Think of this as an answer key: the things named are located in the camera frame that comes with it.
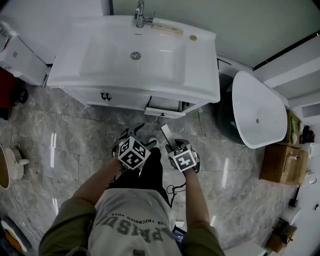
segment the drawer handle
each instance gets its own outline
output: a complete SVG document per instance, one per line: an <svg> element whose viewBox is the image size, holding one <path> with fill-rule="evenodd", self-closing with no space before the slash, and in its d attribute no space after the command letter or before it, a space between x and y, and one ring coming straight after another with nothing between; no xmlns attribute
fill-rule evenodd
<svg viewBox="0 0 320 256"><path fill-rule="evenodd" d="M106 99L107 99L108 101L111 100L111 98L109 97L109 93L106 93L105 96L106 96L106 97L104 97L104 93L101 92L101 98L102 98L104 101L105 101Z"/></svg>

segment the cable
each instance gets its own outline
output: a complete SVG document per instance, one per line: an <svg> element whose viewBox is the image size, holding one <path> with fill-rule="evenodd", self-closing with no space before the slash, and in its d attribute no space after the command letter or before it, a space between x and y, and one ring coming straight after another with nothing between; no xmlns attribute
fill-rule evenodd
<svg viewBox="0 0 320 256"><path fill-rule="evenodd" d="M185 185L186 185L186 183L184 183L184 184L181 185L181 186L169 185L169 186L166 187L166 193L167 193L168 195L173 194L172 199L171 199L171 203L170 203L170 208L172 208L172 204L173 204L173 202L174 202L174 199L175 199L175 196L177 195L177 193L186 190L186 189L183 189L183 190L179 190L179 191L176 192L176 189L181 189L181 188L183 188ZM169 193L169 192L168 192L168 188L171 187L171 186L172 186L172 191Z"/></svg>

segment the marble floor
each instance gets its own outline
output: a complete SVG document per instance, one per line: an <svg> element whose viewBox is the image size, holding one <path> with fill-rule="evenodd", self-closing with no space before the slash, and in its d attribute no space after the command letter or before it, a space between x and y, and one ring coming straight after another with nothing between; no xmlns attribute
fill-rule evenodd
<svg viewBox="0 0 320 256"><path fill-rule="evenodd" d="M166 157L160 127L167 123L175 137L189 140L198 152L202 170L198 177L211 225L224 249L249 239L262 246L294 193L293 186L259 180L264 149L249 149L225 138L218 131L212 104L179 119L163 119L142 111L85 107L60 89L26 88L27 102L12 109L9 121L0 119L0 143L19 144L30 163L23 179L0 190L0 212L21 228L34 253L58 207L109 159L122 131L138 122L146 123L139 133L143 140L156 137L160 142L164 188L185 180ZM182 221L185 202L181 192L173 203Z"/></svg>

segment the white sink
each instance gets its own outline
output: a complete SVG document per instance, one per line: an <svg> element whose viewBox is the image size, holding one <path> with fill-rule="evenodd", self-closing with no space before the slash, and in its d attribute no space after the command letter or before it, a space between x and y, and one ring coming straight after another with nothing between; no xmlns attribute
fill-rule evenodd
<svg viewBox="0 0 320 256"><path fill-rule="evenodd" d="M150 25L137 28L133 16L78 20L61 42L47 85L111 87L218 102L216 35L163 19L155 18L153 24L181 29L183 34ZM133 52L139 52L140 59L132 59Z"/></svg>
<svg viewBox="0 0 320 256"><path fill-rule="evenodd" d="M131 81L158 80L182 85L186 62L184 40L182 36L159 32L133 33L131 27L105 25L90 38L80 75L125 76ZM140 53L139 60L131 58L133 52Z"/></svg>

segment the open drawer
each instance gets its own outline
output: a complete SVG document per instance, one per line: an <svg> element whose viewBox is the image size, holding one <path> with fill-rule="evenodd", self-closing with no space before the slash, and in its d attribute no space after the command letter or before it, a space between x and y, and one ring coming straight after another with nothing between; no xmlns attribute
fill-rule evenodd
<svg viewBox="0 0 320 256"><path fill-rule="evenodd" d="M152 96L145 115L177 119L186 115L182 113L182 101Z"/></svg>

